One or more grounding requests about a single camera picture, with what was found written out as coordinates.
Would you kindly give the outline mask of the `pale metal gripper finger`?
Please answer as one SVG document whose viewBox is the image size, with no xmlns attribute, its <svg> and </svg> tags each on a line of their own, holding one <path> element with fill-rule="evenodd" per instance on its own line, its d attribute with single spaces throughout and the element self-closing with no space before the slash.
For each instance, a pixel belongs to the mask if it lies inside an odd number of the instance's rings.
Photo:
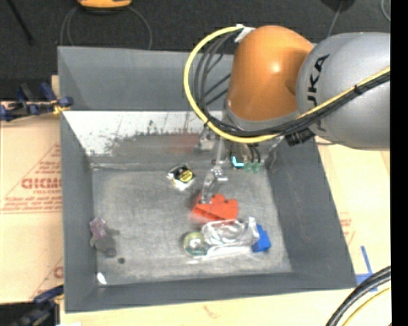
<svg viewBox="0 0 408 326">
<path fill-rule="evenodd" d="M 207 185 L 207 201 L 220 193 L 220 189 L 228 181 L 228 177 L 214 177 Z"/>
<path fill-rule="evenodd" d="M 214 177 L 224 177 L 224 171 L 221 167 L 213 167 L 206 173 L 199 196 L 200 203 L 210 203 L 207 201 L 207 185 Z"/>
</svg>

